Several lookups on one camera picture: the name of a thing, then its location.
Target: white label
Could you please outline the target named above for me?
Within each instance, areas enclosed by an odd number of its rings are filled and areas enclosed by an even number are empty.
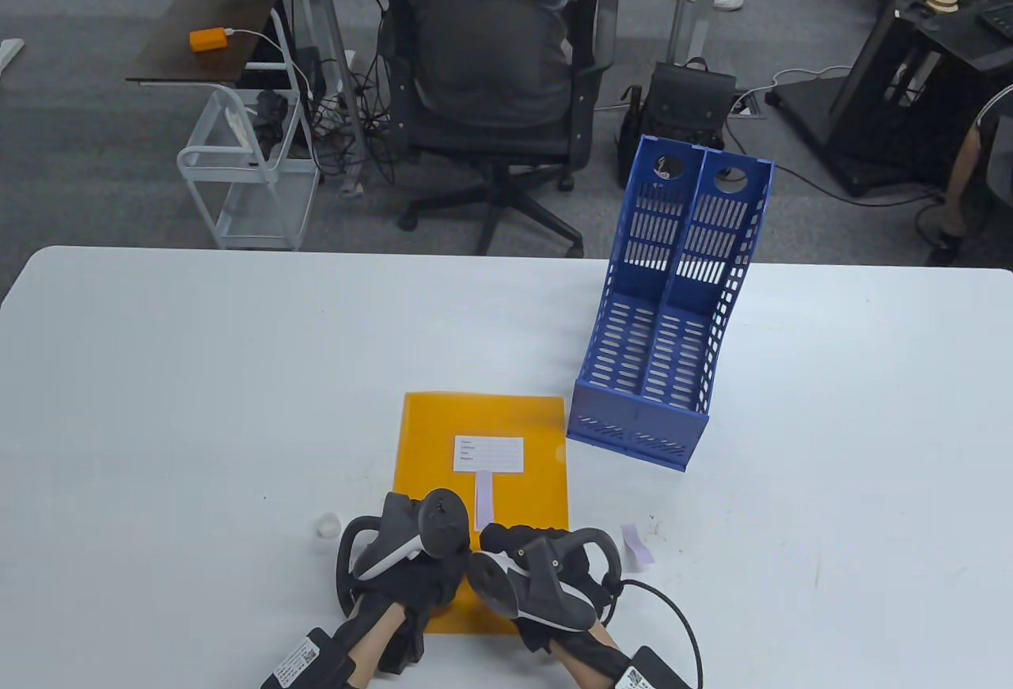
[[[616,682],[616,689],[654,689],[654,686],[636,668],[630,666]]]
[[[282,689],[289,689],[292,683],[299,678],[299,674],[309,668],[310,663],[316,660],[320,654],[320,648],[314,644],[309,636],[299,642],[299,646],[292,650],[292,655],[282,661],[281,665],[275,669],[275,678],[282,685]]]
[[[455,472],[524,472],[524,439],[458,436],[454,439]]]

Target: plastic folder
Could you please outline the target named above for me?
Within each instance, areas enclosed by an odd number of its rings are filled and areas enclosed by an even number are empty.
[[[475,530],[474,472],[454,471],[456,437],[524,439],[524,472],[492,475],[494,520],[505,526],[569,528],[563,400],[548,396],[409,393],[404,397],[394,490],[412,499],[445,487],[467,505]],[[465,581],[454,603],[434,616],[430,633],[516,633]]]

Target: black glove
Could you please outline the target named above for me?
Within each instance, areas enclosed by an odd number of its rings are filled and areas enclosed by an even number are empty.
[[[481,548],[487,552],[514,552],[542,536],[557,539],[567,533],[568,531],[560,531],[555,528],[538,529],[529,526],[504,528],[497,523],[492,523],[482,531],[479,543]],[[567,553],[561,562],[560,583],[568,584],[591,600],[598,617],[601,618],[605,607],[614,605],[615,600],[601,584],[598,584],[591,577],[591,565],[587,552],[583,551],[582,547],[578,547]],[[625,655],[598,641],[588,631],[578,633],[563,631],[527,618],[518,618],[514,621],[514,625],[517,626],[524,645],[533,653],[539,649],[549,652],[549,641],[554,640],[572,657],[608,676],[613,681],[618,681],[626,668],[629,667],[629,659]]]
[[[454,601],[469,554],[467,543],[443,559],[419,552],[414,559],[402,559],[374,579],[357,582],[352,592],[357,598],[374,594],[397,602],[404,606],[409,620],[427,619],[434,610]]]
[[[352,587],[357,614],[335,631],[335,641],[350,649],[396,602],[404,607],[404,623],[387,643],[378,667],[384,673],[401,674],[409,663],[421,660],[422,633],[430,616],[454,600],[470,553],[467,542],[442,559],[419,552],[414,559],[402,559],[374,579],[357,582]]]

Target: power strip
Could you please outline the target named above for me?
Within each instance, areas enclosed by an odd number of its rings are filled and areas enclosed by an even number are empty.
[[[20,37],[8,37],[0,43],[0,74],[3,74],[4,67],[14,61],[14,57],[21,49],[24,49],[24,42]]]

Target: hand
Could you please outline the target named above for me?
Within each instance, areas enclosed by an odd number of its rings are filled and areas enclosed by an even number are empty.
[[[467,542],[442,559],[419,552],[414,559],[402,559],[375,579],[357,582],[353,595],[379,595],[402,605],[409,621],[427,619],[434,610],[454,601],[469,554]]]
[[[560,531],[555,528],[537,529],[529,526],[504,528],[497,523],[493,523],[486,526],[485,530],[482,531],[479,543],[481,548],[487,552],[515,552],[538,538],[548,537],[550,539],[558,539],[567,533],[568,531]],[[583,547],[577,547],[568,552],[562,558],[561,562],[559,572],[560,583],[571,586],[586,596],[594,606],[598,617],[601,618],[606,605],[610,605],[613,602],[613,598],[605,591],[605,588],[601,584],[598,584],[591,577],[591,565]],[[561,629],[526,618],[519,618],[514,621],[514,624],[517,626],[525,646],[531,652],[538,652],[539,649],[548,652],[550,640],[572,633],[572,631],[562,631]]]

